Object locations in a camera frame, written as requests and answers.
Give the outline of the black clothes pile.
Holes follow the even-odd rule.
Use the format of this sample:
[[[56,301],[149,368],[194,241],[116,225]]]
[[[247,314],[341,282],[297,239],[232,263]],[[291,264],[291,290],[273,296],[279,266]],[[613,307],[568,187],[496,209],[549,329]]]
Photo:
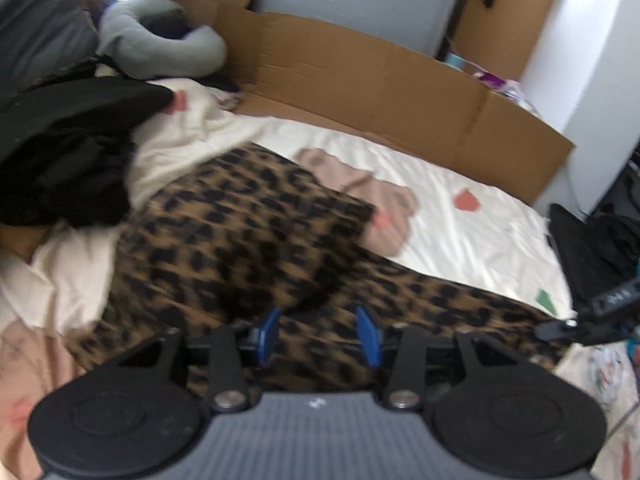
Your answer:
[[[130,209],[125,178],[134,129],[171,90],[116,77],[63,80],[1,105],[1,222],[116,226]]]

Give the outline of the light blue bottle cap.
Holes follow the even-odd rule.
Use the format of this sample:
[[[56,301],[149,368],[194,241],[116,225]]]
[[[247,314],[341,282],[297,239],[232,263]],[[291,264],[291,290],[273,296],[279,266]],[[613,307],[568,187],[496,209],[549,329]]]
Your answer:
[[[456,70],[464,70],[465,68],[465,59],[454,52],[447,53],[445,63]]]

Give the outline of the black garment at bedside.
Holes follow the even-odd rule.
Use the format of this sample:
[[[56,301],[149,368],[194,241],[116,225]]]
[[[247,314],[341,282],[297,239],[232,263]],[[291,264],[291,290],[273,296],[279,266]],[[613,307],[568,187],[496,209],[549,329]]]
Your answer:
[[[639,275],[639,159],[631,157],[591,214],[549,207],[548,241],[573,308]]]

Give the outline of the grey neck pillow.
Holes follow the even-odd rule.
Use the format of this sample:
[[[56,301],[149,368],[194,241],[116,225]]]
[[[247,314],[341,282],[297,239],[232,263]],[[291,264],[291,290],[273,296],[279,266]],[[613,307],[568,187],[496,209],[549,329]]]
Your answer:
[[[98,55],[109,58],[128,77],[198,78],[218,72],[227,59],[224,40],[208,25],[179,39],[160,36],[145,24],[160,27],[186,20],[180,4],[171,0],[127,0],[110,6],[100,21]]]

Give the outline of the cream cartoon bear bedsheet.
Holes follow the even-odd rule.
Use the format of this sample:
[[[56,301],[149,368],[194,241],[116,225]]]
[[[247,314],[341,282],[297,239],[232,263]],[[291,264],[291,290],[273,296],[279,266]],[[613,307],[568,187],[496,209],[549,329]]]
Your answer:
[[[207,91],[186,79],[160,84],[174,94],[167,108],[134,129],[134,154],[125,178],[130,209],[116,226],[73,228],[64,221],[27,256],[6,250],[1,258],[1,474],[35,479],[41,468],[26,436],[35,404],[55,387],[78,377],[81,367],[66,347],[70,334],[101,317],[114,273],[117,242],[125,222],[173,180],[228,151],[256,144],[276,153],[290,122],[280,126],[243,119],[221,110]],[[366,172],[334,169],[326,177],[302,160],[322,186],[369,204],[372,216],[359,245],[383,257],[374,229],[380,201],[370,193]],[[601,479],[634,479],[639,474],[639,399],[624,344],[568,348],[552,368],[604,408],[611,440],[594,466]]]

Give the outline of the leopard print garment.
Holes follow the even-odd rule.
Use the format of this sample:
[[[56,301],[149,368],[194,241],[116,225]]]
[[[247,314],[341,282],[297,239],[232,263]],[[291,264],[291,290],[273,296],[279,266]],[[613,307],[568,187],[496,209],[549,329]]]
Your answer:
[[[562,342],[535,335],[546,320],[518,301],[410,270],[359,237],[372,207],[322,186],[294,162],[245,144],[173,180],[125,222],[106,306],[66,339],[86,370],[168,327],[192,337],[280,309],[258,387],[298,391],[372,386],[355,310],[416,323],[434,336],[483,332],[552,370]]]

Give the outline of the purple white plastic bag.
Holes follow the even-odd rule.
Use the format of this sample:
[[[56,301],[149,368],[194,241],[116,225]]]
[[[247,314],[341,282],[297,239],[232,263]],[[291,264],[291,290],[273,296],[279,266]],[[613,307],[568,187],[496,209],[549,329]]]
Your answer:
[[[505,96],[510,94],[511,96],[514,96],[514,98],[517,98],[521,94],[520,84],[515,80],[504,80],[495,74],[485,72],[484,70],[477,70],[473,74],[473,77],[490,90],[504,94]]]

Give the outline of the dark grey pillow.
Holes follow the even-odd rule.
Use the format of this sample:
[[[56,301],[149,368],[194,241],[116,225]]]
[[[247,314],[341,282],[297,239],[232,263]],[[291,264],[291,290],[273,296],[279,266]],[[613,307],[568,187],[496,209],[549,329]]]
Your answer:
[[[85,0],[1,0],[1,99],[70,72],[96,53]]]

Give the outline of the brown cardboard sheet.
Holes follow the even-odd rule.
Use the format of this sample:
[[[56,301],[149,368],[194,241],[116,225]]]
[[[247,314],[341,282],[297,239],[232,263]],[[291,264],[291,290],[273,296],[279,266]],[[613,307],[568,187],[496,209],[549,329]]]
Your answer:
[[[416,51],[231,0],[174,0],[227,43],[238,111],[364,136],[532,204],[574,145],[471,76]]]

